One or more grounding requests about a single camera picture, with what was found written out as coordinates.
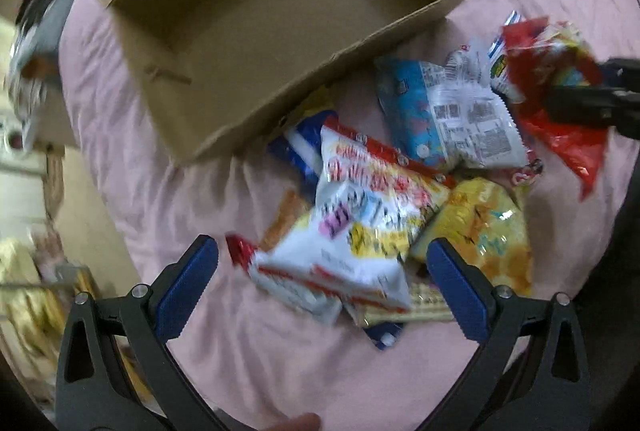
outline yellow label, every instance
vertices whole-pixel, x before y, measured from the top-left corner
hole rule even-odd
[[[407,231],[381,231],[365,227],[359,222],[349,230],[349,245],[356,257],[390,257],[405,255],[409,250]]]

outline red snack bag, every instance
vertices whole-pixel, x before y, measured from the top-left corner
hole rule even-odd
[[[552,122],[544,109],[550,86],[596,86],[600,68],[577,29],[548,18],[503,29],[509,80],[524,95],[515,105],[519,125],[556,153],[582,181],[582,197],[593,189],[604,159],[607,130]]]

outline pink bedsheet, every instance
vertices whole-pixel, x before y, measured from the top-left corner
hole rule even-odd
[[[636,0],[468,0],[399,51],[441,62],[471,36],[489,41],[513,8],[575,21],[598,58],[640,56]],[[231,267],[222,235],[260,238],[294,184],[287,166],[256,149],[172,166],[97,0],[76,0],[60,64],[78,142],[143,281],[153,281],[197,234],[220,242],[220,266],[182,337],[171,343],[211,405],[254,427],[314,411],[332,431],[410,430],[433,410],[475,349],[455,323],[408,325],[394,348],[380,352],[346,318],[331,329],[320,326]],[[372,83],[371,68],[346,78],[339,113],[344,123],[387,139]],[[545,173],[527,208],[535,290],[543,297],[559,289],[575,295],[607,246],[638,143],[610,134],[595,192],[582,203],[575,176],[537,150]]]

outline yellow snack bag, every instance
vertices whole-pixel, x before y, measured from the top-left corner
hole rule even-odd
[[[530,295],[532,259],[524,215],[502,186],[484,178],[461,182],[410,255],[424,261],[437,237],[446,237],[493,285]]]

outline silver screw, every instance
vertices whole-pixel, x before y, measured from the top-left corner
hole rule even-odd
[[[76,305],[84,305],[87,301],[89,301],[89,294],[86,292],[81,292],[76,296]]]
[[[138,298],[145,297],[147,292],[149,292],[149,287],[144,283],[137,284],[131,289],[131,295]]]
[[[559,292],[556,294],[556,301],[558,301],[562,306],[567,306],[571,303],[571,298],[564,292]]]
[[[498,285],[495,291],[502,299],[509,299],[513,295],[513,290],[506,285]]]

